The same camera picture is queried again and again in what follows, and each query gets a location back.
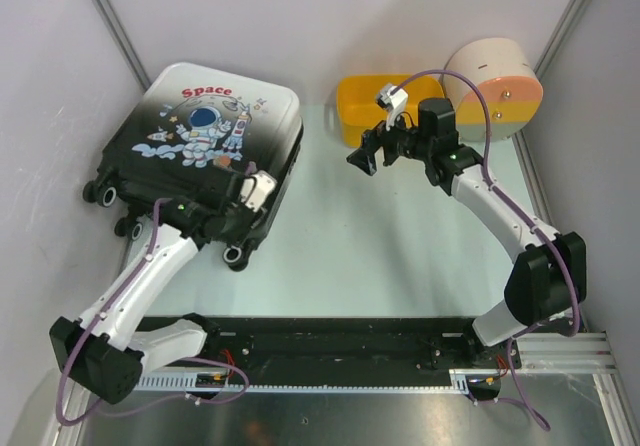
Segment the aluminium frame rail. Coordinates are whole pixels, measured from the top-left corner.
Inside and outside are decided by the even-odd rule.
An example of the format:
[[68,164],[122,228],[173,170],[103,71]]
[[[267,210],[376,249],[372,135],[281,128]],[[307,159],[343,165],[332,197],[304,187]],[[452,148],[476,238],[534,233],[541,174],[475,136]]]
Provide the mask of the aluminium frame rail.
[[[524,342],[522,367],[525,368],[531,367],[535,361],[551,361],[557,368],[567,368],[572,363],[579,365],[594,362],[609,364],[611,361],[608,343],[600,336],[582,334],[566,338],[559,334],[543,332],[530,333],[512,342],[504,341],[502,343],[512,345],[518,340]],[[168,366],[186,362],[188,361],[178,361]],[[511,361],[502,361],[498,367],[508,368],[514,367],[514,365]]]

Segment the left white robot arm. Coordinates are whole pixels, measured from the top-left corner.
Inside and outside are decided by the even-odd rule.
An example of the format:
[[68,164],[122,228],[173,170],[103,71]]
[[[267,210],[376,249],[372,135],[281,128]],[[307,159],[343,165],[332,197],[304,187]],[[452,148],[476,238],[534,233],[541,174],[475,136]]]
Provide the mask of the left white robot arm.
[[177,192],[154,196],[153,229],[132,264],[77,319],[60,317],[51,326],[59,385],[73,380],[115,405],[144,374],[174,362],[193,359],[207,366],[221,359],[231,368],[219,326],[197,313],[153,331],[138,326],[176,273],[204,245],[223,240],[233,226],[249,230],[279,185],[265,171],[243,176],[224,195],[221,211]]

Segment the yellow plastic basket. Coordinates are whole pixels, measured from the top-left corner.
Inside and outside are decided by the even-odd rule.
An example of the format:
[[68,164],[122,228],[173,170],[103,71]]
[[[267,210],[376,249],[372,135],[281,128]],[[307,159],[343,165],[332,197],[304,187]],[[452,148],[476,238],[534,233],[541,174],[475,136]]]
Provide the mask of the yellow plastic basket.
[[[397,86],[408,78],[408,74],[356,75],[338,83],[335,94],[337,117],[341,139],[346,146],[359,147],[362,133],[386,119],[387,113],[375,100],[379,91],[387,84]],[[406,111],[414,120],[417,120],[421,100],[444,97],[442,86],[431,76],[411,82],[404,90],[408,94]]]

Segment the round pastel drawer box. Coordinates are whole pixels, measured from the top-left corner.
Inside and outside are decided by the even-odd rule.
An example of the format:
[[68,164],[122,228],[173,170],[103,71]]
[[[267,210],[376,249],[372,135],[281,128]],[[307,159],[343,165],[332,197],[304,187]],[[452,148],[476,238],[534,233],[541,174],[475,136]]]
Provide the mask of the round pastel drawer box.
[[[446,69],[465,76],[481,92],[491,119],[491,139],[504,140],[526,126],[543,99],[543,86],[519,44],[495,37],[471,42],[454,53]],[[464,141],[485,140],[486,124],[480,100],[463,81],[445,75],[446,97],[456,113]]]

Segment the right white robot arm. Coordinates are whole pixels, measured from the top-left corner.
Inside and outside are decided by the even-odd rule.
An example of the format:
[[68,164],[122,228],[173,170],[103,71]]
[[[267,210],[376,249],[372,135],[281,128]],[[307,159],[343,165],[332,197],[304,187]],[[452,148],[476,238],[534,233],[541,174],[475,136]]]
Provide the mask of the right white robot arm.
[[412,127],[405,124],[402,101],[376,102],[388,115],[363,133],[348,163],[374,175],[378,151],[387,166],[400,157],[422,162],[429,182],[472,211],[512,260],[504,298],[473,320],[471,336],[461,342],[463,359],[484,367],[496,357],[497,344],[542,325],[576,335],[579,303],[586,297],[584,240],[532,218],[499,187],[483,157],[460,142],[449,100],[421,101]]

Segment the space print kids suitcase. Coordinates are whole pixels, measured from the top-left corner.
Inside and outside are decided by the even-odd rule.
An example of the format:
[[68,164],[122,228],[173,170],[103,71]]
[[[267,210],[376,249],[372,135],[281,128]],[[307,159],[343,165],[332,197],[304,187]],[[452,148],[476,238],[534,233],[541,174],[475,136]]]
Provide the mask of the space print kids suitcase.
[[114,232],[142,232],[154,196],[177,192],[202,203],[203,192],[231,174],[266,171],[279,181],[248,236],[226,243],[235,272],[266,239],[284,198],[303,138],[300,99],[290,88],[189,62],[167,66],[102,150],[97,175],[82,198],[103,208],[123,201]]

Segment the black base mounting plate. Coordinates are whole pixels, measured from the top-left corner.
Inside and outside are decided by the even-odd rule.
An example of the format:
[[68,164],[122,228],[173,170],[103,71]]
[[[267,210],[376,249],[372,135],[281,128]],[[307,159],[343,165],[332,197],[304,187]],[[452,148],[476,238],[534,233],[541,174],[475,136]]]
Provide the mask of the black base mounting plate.
[[243,379],[284,385],[409,385],[427,371],[523,365],[524,342],[483,347],[469,317],[212,317],[201,357],[231,358]]

